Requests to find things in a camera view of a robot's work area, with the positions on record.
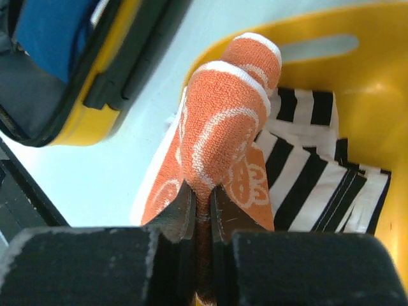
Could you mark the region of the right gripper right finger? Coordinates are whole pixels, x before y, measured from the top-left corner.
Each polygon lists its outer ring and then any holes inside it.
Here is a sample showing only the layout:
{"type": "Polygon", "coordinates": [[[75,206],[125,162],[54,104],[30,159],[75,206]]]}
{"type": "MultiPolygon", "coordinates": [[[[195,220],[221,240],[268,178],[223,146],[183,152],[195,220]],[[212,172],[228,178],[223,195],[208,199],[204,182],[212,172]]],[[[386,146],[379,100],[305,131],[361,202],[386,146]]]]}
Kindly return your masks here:
{"type": "Polygon", "coordinates": [[[210,195],[218,305],[406,305],[384,246],[371,235],[267,231],[222,187],[210,195]]]}

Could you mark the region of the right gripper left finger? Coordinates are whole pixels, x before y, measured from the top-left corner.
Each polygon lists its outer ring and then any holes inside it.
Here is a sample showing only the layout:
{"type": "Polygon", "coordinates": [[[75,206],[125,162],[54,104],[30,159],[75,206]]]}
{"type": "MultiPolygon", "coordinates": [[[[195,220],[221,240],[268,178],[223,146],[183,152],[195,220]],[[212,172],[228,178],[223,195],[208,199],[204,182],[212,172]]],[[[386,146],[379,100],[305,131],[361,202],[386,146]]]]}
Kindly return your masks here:
{"type": "Polygon", "coordinates": [[[191,305],[196,195],[140,227],[25,229],[1,258],[2,305],[191,305]]]}

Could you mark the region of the black white striped cloth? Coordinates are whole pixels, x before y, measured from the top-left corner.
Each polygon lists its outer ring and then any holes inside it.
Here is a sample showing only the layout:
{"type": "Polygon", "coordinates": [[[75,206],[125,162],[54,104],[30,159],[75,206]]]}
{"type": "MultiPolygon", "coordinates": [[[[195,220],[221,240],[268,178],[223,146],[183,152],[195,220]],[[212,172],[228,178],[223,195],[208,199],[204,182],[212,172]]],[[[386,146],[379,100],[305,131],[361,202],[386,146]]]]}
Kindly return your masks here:
{"type": "Polygon", "coordinates": [[[374,234],[391,172],[351,162],[335,95],[279,88],[256,137],[278,231],[374,234]]]}

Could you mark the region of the orange white packet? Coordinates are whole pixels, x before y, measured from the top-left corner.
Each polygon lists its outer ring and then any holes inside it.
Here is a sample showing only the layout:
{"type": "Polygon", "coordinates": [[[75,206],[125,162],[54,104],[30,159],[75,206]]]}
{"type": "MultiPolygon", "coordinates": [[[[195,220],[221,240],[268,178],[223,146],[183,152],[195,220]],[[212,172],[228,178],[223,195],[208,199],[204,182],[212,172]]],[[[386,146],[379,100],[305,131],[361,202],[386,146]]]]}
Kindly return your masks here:
{"type": "Polygon", "coordinates": [[[270,115],[281,68],[279,48],[257,33],[233,38],[218,60],[201,65],[184,88],[133,203],[131,220],[147,224],[170,205],[183,182],[196,193],[196,293],[204,305],[215,304],[209,254],[213,189],[223,186],[251,219],[274,229],[265,158],[255,139],[270,115]]]}

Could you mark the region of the yellow Pikachu suitcase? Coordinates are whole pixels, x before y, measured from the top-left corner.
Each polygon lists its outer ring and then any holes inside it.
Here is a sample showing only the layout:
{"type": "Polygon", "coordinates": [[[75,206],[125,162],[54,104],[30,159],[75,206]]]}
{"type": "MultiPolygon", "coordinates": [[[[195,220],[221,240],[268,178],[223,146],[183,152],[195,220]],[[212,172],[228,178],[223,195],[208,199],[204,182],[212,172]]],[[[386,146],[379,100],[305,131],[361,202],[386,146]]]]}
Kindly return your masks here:
{"type": "Polygon", "coordinates": [[[189,1],[2,1],[1,131],[92,145],[119,125],[189,1]]]}

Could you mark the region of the yellow plastic basket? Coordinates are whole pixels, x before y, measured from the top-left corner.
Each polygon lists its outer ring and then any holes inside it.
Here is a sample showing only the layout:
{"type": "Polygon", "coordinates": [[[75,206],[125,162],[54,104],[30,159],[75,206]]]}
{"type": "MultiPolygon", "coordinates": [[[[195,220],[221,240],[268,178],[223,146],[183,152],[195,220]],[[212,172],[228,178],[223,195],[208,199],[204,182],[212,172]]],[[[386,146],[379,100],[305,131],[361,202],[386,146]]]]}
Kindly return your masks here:
{"type": "Polygon", "coordinates": [[[407,2],[330,8],[253,27],[299,60],[280,84],[333,91],[352,161],[391,170],[376,237],[407,280],[407,2]]]}

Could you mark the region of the blue cloth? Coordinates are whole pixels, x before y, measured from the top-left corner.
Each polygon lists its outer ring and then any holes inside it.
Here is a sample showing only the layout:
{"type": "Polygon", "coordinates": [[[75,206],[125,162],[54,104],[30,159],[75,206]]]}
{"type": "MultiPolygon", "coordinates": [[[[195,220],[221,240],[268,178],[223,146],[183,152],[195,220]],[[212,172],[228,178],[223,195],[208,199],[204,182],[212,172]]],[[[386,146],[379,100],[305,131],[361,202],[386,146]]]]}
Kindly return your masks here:
{"type": "Polygon", "coordinates": [[[94,26],[98,1],[26,1],[15,38],[41,69],[67,82],[94,26]]]}

